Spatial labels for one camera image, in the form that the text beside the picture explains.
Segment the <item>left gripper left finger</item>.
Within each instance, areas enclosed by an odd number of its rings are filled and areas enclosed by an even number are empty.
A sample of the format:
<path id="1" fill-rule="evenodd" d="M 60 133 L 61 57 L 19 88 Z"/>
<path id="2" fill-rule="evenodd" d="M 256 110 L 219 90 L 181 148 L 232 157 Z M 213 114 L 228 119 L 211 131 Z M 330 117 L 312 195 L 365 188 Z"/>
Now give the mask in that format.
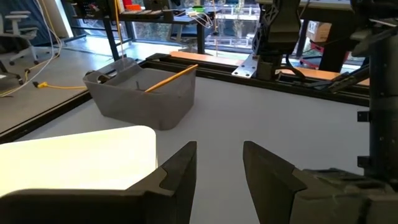
<path id="1" fill-rule="evenodd" d="M 0 224 L 189 224 L 197 144 L 124 190 L 26 189 L 0 197 Z"/>

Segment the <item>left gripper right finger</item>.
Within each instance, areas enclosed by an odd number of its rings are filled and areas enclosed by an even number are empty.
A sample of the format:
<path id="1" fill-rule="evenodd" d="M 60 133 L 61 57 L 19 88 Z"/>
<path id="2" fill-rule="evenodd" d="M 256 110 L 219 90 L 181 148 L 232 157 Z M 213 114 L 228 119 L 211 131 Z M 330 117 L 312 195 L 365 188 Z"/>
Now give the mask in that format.
<path id="1" fill-rule="evenodd" d="M 253 141 L 246 181 L 260 224 L 398 224 L 398 192 L 341 169 L 300 170 Z"/>

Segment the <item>grey-blue table mat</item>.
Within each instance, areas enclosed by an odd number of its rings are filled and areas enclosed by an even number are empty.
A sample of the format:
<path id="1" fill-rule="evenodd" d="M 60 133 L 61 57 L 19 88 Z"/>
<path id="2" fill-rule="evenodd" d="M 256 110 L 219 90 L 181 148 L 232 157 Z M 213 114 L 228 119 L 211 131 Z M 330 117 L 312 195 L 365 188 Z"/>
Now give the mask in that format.
<path id="1" fill-rule="evenodd" d="M 301 169 L 361 174 L 369 127 L 358 106 L 198 78 L 195 104 L 173 129 L 157 131 L 163 163 L 197 142 L 197 184 L 190 224 L 259 224 L 246 183 L 243 143 L 254 141 Z"/>

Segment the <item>white plastic bin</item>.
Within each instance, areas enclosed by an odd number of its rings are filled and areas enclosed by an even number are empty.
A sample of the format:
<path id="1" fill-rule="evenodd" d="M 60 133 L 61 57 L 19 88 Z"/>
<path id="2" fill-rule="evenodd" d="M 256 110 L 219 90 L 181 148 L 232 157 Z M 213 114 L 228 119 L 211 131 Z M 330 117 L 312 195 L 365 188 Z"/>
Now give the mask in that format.
<path id="1" fill-rule="evenodd" d="M 130 126 L 0 144 L 0 197 L 25 189 L 124 190 L 157 168 L 156 133 Z"/>

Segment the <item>grey plastic bin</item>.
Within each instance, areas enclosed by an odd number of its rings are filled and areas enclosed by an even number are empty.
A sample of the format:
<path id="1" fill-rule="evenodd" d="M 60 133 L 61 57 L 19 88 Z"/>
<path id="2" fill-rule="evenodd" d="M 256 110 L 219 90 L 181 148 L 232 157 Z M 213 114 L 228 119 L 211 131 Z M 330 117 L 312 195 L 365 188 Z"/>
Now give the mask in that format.
<path id="1" fill-rule="evenodd" d="M 149 91 L 175 72 L 144 68 L 132 58 L 121 58 L 83 77 L 103 116 L 157 130 L 176 127 L 195 100 L 196 69 Z"/>

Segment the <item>brown cardboard box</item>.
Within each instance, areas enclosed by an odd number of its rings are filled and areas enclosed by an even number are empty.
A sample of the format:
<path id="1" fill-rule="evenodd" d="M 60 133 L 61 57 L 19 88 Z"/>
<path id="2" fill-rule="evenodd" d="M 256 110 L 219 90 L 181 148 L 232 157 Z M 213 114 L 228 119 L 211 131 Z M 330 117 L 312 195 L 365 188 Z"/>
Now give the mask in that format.
<path id="1" fill-rule="evenodd" d="M 330 23 L 309 21 L 306 36 L 313 42 L 326 42 L 330 28 Z"/>

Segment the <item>black desk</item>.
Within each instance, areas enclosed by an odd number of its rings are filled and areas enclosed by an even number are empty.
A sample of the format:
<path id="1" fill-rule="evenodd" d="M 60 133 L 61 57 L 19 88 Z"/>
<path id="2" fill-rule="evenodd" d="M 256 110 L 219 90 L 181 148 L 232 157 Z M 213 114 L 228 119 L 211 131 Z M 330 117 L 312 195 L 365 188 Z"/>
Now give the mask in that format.
<path id="1" fill-rule="evenodd" d="M 120 29 L 119 23 L 124 22 L 143 22 L 143 23 L 158 23 L 170 24 L 179 26 L 196 25 L 197 37 L 197 52 L 199 54 L 205 53 L 205 29 L 202 21 L 212 21 L 215 19 L 217 13 L 221 12 L 217 8 L 204 8 L 202 12 L 185 11 L 180 14 L 175 14 L 174 9 L 155 9 L 155 10 L 132 10 L 119 12 L 123 7 L 123 2 L 120 0 L 66 0 L 71 3 L 76 10 L 75 18 L 77 19 L 91 19 L 100 20 L 105 24 L 105 31 L 111 47 L 113 59 L 119 60 L 124 55 L 120 55 L 117 50 L 117 44 L 114 41 L 113 30 L 111 22 L 116 22 L 117 29 Z"/>

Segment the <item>white office chair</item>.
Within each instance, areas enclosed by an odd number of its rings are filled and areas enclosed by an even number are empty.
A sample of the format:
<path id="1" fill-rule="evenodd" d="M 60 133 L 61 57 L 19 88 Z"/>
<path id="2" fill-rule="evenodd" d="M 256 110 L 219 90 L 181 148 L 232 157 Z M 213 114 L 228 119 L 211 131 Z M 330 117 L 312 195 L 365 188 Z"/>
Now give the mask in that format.
<path id="1" fill-rule="evenodd" d="M 11 11 L 8 15 L 0 14 L 0 37 L 20 38 L 27 42 L 28 48 L 20 50 L 9 59 L 9 64 L 14 65 L 15 60 L 31 54 L 35 65 L 39 64 L 35 47 L 31 40 L 36 38 L 39 24 L 36 21 L 24 21 L 31 15 L 30 11 Z"/>

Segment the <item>silver mounting bracket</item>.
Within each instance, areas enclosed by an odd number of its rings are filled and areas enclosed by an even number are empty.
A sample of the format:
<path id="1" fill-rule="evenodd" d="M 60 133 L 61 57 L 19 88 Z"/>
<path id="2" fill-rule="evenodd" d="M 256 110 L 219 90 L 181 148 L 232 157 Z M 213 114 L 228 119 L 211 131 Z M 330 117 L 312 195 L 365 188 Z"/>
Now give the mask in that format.
<path id="1" fill-rule="evenodd" d="M 257 56 L 250 54 L 247 59 L 237 67 L 231 74 L 241 78 L 252 78 L 257 70 Z"/>

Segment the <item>black aluminium table frame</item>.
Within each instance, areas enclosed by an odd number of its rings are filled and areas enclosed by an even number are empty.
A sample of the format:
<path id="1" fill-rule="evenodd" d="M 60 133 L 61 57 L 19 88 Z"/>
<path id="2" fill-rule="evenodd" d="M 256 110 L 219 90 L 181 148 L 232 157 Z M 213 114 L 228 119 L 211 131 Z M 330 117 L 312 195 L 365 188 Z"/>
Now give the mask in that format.
<path id="1" fill-rule="evenodd" d="M 295 95 L 309 96 L 323 100 L 337 101 L 358 106 L 369 105 L 369 80 L 359 79 L 354 83 L 355 75 L 367 75 L 369 67 L 361 67 L 348 75 L 298 68 L 305 78 L 295 75 L 293 71 L 279 69 L 273 78 L 265 80 L 258 75 L 245 75 L 242 78 L 234 75 L 234 69 L 242 65 L 226 65 L 222 63 L 206 62 L 167 54 L 154 54 L 139 63 L 144 68 L 159 67 L 168 72 L 177 72 L 185 65 L 197 64 L 197 77 L 209 78 L 240 85 L 253 86 L 274 91 L 281 91 Z M 0 144 L 13 142 L 39 127 L 51 122 L 55 118 L 71 111 L 81 104 L 91 100 L 88 90 L 84 90 L 70 99 L 50 108 L 32 119 L 0 133 Z"/>

